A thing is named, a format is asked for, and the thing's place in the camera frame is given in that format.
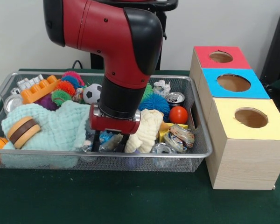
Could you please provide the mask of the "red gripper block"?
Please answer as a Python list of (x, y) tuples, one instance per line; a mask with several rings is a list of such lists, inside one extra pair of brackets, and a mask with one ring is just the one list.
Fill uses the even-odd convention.
[(130, 134), (135, 134), (140, 126), (140, 111), (136, 110), (135, 115), (131, 119), (118, 119), (108, 117), (100, 111), (98, 104), (92, 104), (89, 112), (89, 123), (90, 128), (95, 130), (92, 143), (93, 152), (99, 151), (100, 131), (122, 133), (123, 137), (115, 148), (115, 152), (124, 152)]

